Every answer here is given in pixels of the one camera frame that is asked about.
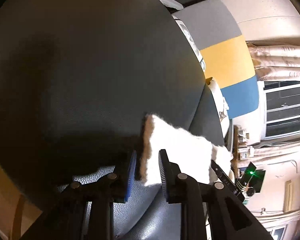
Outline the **white knitted sweater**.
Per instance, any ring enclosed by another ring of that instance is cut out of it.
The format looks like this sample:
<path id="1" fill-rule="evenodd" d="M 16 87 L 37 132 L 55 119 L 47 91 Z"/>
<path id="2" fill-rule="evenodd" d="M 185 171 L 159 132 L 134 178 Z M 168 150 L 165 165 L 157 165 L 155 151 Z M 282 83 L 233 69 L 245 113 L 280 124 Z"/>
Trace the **white knitted sweater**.
<path id="1" fill-rule="evenodd" d="M 140 176 L 145 186 L 161 184 L 160 150 L 166 151 L 169 161 L 178 164 L 181 172 L 200 183 L 210 184 L 218 180 L 210 167 L 211 160 L 222 168 L 231 181 L 235 181 L 231 170 L 233 155 L 224 146 L 216 146 L 205 137 L 175 128 L 154 114 L 146 115 L 142 136 Z"/>

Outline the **wooden desk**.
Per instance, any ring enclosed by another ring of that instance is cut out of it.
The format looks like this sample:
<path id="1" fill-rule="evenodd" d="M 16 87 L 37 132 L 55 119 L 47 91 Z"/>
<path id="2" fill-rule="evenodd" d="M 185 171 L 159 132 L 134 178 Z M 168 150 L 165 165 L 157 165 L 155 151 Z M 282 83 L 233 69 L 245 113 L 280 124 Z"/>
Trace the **wooden desk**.
<path id="1" fill-rule="evenodd" d="M 240 126 L 234 126 L 234 139 L 232 154 L 233 159 L 231 161 L 232 169 L 235 175 L 235 178 L 239 178 L 239 165 L 248 159 L 254 157 L 254 148 L 253 146 L 248 145 L 249 133 L 246 132 Z"/>

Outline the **white printed pillow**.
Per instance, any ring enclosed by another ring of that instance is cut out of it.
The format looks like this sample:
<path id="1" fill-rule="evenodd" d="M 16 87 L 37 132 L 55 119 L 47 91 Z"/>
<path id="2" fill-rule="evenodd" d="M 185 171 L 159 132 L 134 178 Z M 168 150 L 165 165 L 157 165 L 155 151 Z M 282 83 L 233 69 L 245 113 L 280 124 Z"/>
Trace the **white printed pillow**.
<path id="1" fill-rule="evenodd" d="M 228 133 L 230 127 L 230 119 L 228 115 L 229 106 L 222 94 L 222 91 L 213 77 L 206 79 L 206 84 L 208 85 L 209 89 L 211 90 L 215 106 L 218 113 L 218 118 L 222 128 L 222 135 L 225 137 Z"/>

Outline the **white framed window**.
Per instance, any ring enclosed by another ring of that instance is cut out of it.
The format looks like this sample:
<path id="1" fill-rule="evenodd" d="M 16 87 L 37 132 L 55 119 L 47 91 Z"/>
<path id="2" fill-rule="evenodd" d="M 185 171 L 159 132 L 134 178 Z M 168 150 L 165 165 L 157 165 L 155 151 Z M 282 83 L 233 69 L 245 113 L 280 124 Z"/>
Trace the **white framed window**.
<path id="1" fill-rule="evenodd" d="M 300 81 L 263 81 L 262 140 L 300 135 Z"/>

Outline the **grey yellow blue headboard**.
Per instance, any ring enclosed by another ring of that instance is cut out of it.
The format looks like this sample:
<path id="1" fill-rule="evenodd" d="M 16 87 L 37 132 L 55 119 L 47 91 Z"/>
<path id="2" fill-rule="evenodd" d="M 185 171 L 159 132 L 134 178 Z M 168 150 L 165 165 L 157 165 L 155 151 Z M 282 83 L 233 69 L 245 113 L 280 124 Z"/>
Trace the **grey yellow blue headboard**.
<path id="1" fill-rule="evenodd" d="M 228 103 L 229 118 L 258 108 L 254 65 L 245 38 L 222 0 L 175 0 L 173 11 L 189 30 L 205 61 L 205 77 L 213 77 Z"/>

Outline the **pink quilted curtain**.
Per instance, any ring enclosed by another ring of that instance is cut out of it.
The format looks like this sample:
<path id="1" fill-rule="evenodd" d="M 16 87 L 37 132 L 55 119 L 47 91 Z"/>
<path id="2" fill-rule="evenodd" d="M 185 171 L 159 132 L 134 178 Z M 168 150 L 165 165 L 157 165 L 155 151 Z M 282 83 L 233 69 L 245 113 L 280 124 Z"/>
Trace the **pink quilted curtain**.
<path id="1" fill-rule="evenodd" d="M 258 81 L 300 81 L 300 46 L 247 46 Z"/>

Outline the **black leather table pad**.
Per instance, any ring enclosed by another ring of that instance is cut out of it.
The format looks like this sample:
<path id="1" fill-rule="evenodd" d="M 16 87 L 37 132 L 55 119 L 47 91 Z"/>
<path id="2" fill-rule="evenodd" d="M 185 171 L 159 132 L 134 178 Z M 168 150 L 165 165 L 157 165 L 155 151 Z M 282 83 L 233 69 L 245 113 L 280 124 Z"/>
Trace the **black leather table pad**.
<path id="1" fill-rule="evenodd" d="M 74 181 L 136 153 L 113 239 L 181 239 L 181 204 L 140 176 L 146 115 L 222 144 L 215 102 L 159 0 L 6 0 L 0 8 L 0 166 L 43 213 Z"/>

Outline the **grey patterned pillow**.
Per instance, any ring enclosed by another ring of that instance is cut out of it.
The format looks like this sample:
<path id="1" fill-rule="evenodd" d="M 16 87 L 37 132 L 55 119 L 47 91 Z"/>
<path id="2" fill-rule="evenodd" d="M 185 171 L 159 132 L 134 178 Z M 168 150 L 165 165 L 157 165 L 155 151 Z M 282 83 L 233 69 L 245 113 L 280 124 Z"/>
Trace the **grey patterned pillow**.
<path id="1" fill-rule="evenodd" d="M 165 7 L 168 7 L 170 9 L 176 9 L 177 11 L 183 10 L 183 5 L 175 0 L 159 0 Z M 177 18 L 177 16 L 172 16 L 173 19 L 175 20 L 176 24 L 179 26 L 179 28 L 181 29 L 181 31 L 183 32 L 184 36 L 186 37 L 187 41 L 189 42 L 203 72 L 205 72 L 206 70 L 206 64 L 205 61 L 203 59 L 203 56 L 201 54 L 201 52 L 199 51 L 199 49 L 197 48 L 194 39 L 192 37 L 192 35 L 190 34 L 190 31 L 188 30 L 188 28 L 186 27 L 185 23 Z"/>

